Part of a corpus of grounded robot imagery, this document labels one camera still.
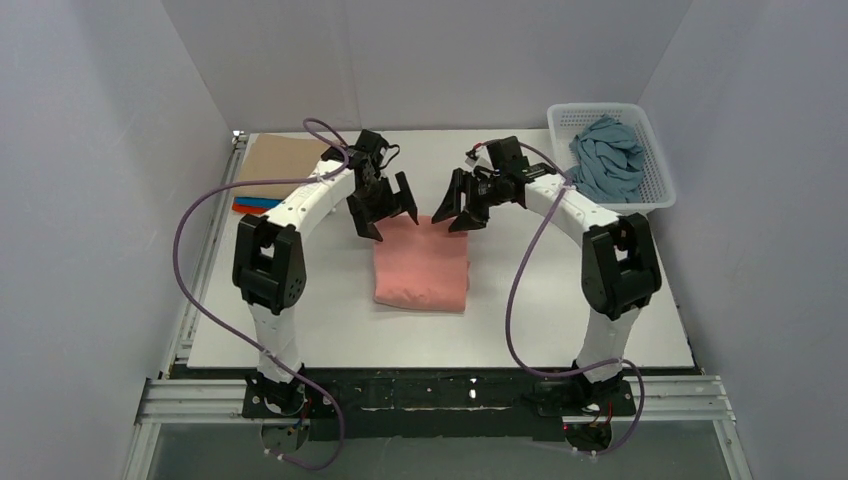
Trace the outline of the pink t-shirt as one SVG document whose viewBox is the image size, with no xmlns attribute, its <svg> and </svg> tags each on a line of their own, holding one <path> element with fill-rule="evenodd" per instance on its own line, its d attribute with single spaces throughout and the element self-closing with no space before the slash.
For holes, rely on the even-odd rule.
<svg viewBox="0 0 848 480">
<path fill-rule="evenodd" d="M 469 239 L 425 216 L 377 224 L 383 239 L 374 243 L 376 303 L 416 311 L 462 313 L 470 286 Z"/>
</svg>

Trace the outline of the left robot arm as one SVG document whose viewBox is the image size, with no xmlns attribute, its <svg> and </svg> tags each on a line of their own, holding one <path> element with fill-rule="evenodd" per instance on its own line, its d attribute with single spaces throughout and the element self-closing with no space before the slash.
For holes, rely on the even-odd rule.
<svg viewBox="0 0 848 480">
<path fill-rule="evenodd" d="M 341 201 L 346 201 L 359 237 L 381 242 L 377 223 L 406 213 L 418 221 L 417 205 L 404 172 L 399 190 L 386 177 L 359 185 L 348 170 L 328 180 L 297 187 L 281 205 L 238 224 L 232 281 L 248 304 L 260 344 L 257 367 L 273 385 L 291 383 L 303 366 L 298 351 L 295 305 L 306 289 L 304 242 Z"/>
</svg>

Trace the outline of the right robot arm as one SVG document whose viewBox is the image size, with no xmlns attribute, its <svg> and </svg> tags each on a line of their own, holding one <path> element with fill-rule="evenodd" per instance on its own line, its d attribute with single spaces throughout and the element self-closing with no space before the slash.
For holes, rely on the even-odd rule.
<svg viewBox="0 0 848 480">
<path fill-rule="evenodd" d="M 543 164 L 515 172 L 455 169 L 432 221 L 447 222 L 452 233 L 480 230 L 490 209 L 506 203 L 541 215 L 580 248 L 580 287 L 589 306 L 570 370 L 543 372 L 516 362 L 542 380 L 526 399 L 547 417 L 577 415 L 591 405 L 607 413 L 621 391 L 633 324 L 662 285 L 650 224 L 642 214 L 622 216 L 594 203 Z"/>
</svg>

